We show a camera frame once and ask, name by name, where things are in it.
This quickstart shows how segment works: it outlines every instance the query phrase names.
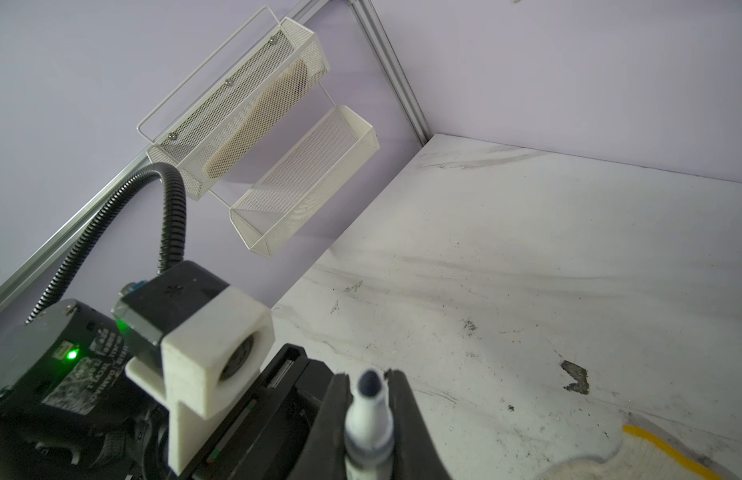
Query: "dirty white surface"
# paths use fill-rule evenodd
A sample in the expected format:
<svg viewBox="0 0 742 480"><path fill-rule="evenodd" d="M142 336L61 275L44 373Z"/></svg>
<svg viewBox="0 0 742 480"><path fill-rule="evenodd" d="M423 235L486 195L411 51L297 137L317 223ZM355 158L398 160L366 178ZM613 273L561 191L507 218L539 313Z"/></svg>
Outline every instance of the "dirty white surface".
<svg viewBox="0 0 742 480"><path fill-rule="evenodd" d="M273 315L404 370L454 478L608 458L630 413L742 478L742 184L437 135Z"/></svg>

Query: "metal frame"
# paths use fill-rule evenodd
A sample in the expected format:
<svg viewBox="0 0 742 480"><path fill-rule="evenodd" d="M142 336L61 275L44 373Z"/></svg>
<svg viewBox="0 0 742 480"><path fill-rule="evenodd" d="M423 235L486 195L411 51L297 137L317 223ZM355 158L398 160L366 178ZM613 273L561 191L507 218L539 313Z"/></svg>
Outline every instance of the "metal frame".
<svg viewBox="0 0 742 480"><path fill-rule="evenodd" d="M419 138L419 143L424 146L433 137L433 132L427 125L427 120L419 107L419 102L416 101L409 81L405 79L403 67L395 55L392 44L389 43L389 38L371 0L347 0L347 3L355 14L358 25L366 34L371 49L376 54L376 59L382 65L382 70L387 75L387 80L393 87L405 116L409 118L411 127Z"/></svg>
<svg viewBox="0 0 742 480"><path fill-rule="evenodd" d="M286 15L293 20L304 24L315 15L329 0L301 0ZM403 68L400 66L395 51L389 43L379 16L371 5L370 0L347 0L350 9L356 16L359 26L366 34L369 44L382 65L390 85L395 91L405 115L422 145L433 136L427 122L414 97L409 82L405 79ZM43 272L53 265L59 257L78 240L91 219L118 188L123 180L136 170L149 164L146 149L131 161L121 172L97 195L91 198L78 213L62 225L11 277L0 286L0 313L14 301L32 282L38 279Z"/></svg>

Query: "black corrugated tube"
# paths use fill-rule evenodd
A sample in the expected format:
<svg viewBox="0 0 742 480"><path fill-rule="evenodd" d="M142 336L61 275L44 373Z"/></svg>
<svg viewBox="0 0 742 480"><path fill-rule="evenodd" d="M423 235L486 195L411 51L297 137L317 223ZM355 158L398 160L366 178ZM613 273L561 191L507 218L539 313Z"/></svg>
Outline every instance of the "black corrugated tube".
<svg viewBox="0 0 742 480"><path fill-rule="evenodd" d="M46 291L43 292L35 308L32 309L27 322L31 322L42 310L62 299L62 295L65 294L67 287L78 273L83 260L94 248L97 240L109 224L142 187L157 179L163 182L163 234L161 235L161 251L158 257L158 273L162 274L182 261L184 258L184 231L187 225L184 181L179 174L179 170L170 164L148 165L127 178L107 200L105 206L94 216L83 235L78 238L70 253L67 254L62 266L56 271L51 283L46 287Z"/></svg>

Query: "yellow tape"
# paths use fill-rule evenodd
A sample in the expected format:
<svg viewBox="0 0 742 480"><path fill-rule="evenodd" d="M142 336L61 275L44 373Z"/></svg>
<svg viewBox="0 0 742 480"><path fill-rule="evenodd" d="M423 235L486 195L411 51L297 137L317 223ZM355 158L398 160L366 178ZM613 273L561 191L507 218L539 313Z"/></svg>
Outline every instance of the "yellow tape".
<svg viewBox="0 0 742 480"><path fill-rule="evenodd" d="M724 480L723 477L717 475L712 470L709 470L707 467L698 464L692 460L689 460L682 453L667 445L666 442L664 442L661 438L655 436L653 433L646 432L643 428L638 428L632 425L625 425L621 429L624 431L624 433L628 433L632 436L648 440L659 449L661 449L662 452L670 456L675 462L678 462L684 469L697 475L701 475L701 477L705 478L706 480Z"/></svg>

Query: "metal mesh shelf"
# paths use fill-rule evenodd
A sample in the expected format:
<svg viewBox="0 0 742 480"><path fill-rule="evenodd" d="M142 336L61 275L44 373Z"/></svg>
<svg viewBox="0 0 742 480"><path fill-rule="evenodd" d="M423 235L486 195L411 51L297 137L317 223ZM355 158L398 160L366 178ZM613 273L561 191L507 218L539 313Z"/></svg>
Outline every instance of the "metal mesh shelf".
<svg viewBox="0 0 742 480"><path fill-rule="evenodd" d="M174 164L182 172L187 196L198 200L235 165L329 71L315 32L290 18L277 21L251 51L158 138L141 126L221 48L137 126L152 142L151 161Z"/></svg>
<svg viewBox="0 0 742 480"><path fill-rule="evenodd" d="M375 129L338 105L230 209L249 250L270 258L379 149Z"/></svg>

